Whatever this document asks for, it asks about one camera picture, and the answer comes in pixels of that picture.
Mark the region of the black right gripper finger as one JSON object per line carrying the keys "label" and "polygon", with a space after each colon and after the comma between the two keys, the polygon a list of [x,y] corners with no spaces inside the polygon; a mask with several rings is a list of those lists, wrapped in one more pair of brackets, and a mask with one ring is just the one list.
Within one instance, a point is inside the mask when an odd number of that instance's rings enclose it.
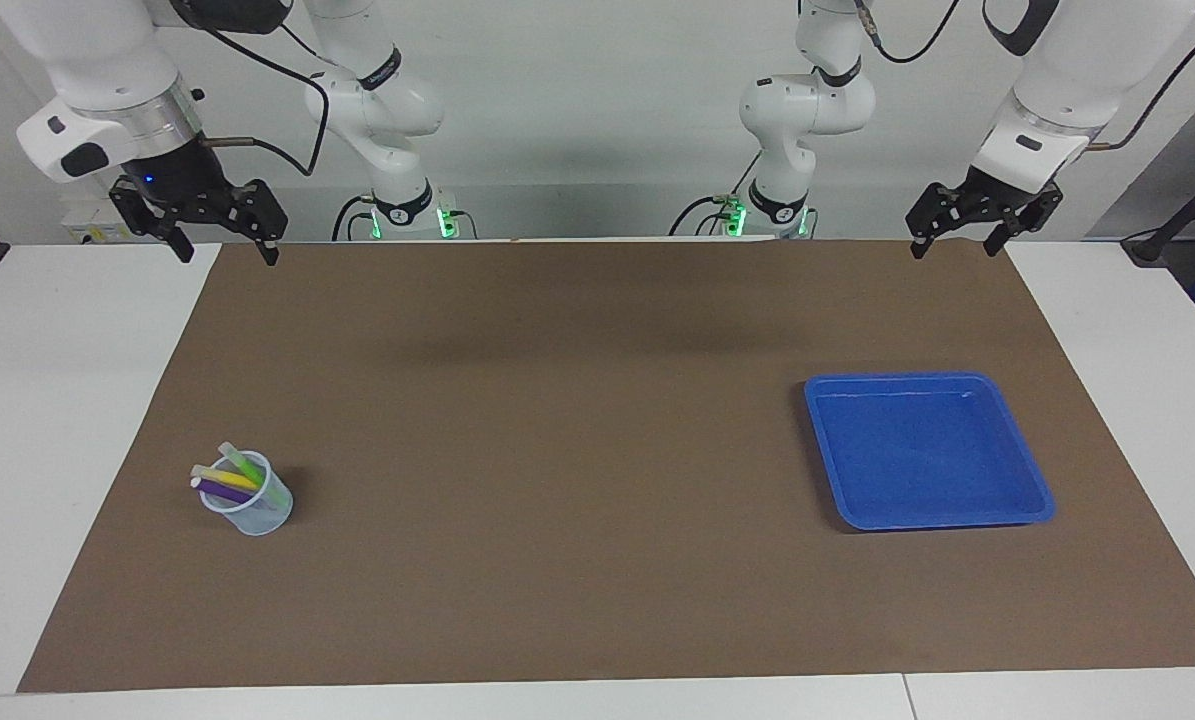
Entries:
{"label": "black right gripper finger", "polygon": [[180,263],[194,260],[194,245],[178,228],[172,214],[157,215],[148,201],[139,192],[131,178],[118,178],[109,187],[109,199],[117,210],[127,229],[136,236],[152,236],[172,250]]}
{"label": "black right gripper finger", "polygon": [[289,217],[263,179],[251,179],[241,186],[231,187],[227,229],[249,238],[266,266],[280,259],[278,242],[289,227]]}

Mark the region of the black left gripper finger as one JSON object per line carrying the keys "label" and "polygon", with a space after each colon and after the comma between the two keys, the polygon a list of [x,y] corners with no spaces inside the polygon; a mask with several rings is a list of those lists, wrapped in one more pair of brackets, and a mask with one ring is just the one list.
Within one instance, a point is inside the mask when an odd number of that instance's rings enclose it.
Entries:
{"label": "black left gripper finger", "polygon": [[1015,211],[1005,208],[1001,219],[989,236],[983,241],[983,251],[987,256],[998,256],[1005,245],[1015,236],[1023,233],[1037,232],[1048,223],[1050,214],[1062,204],[1062,195],[1038,195],[1036,199],[1028,202],[1021,210]]}
{"label": "black left gripper finger", "polygon": [[936,238],[963,224],[980,222],[986,211],[986,196],[978,190],[931,183],[905,214],[905,224],[912,236],[909,250],[913,259],[921,260]]}

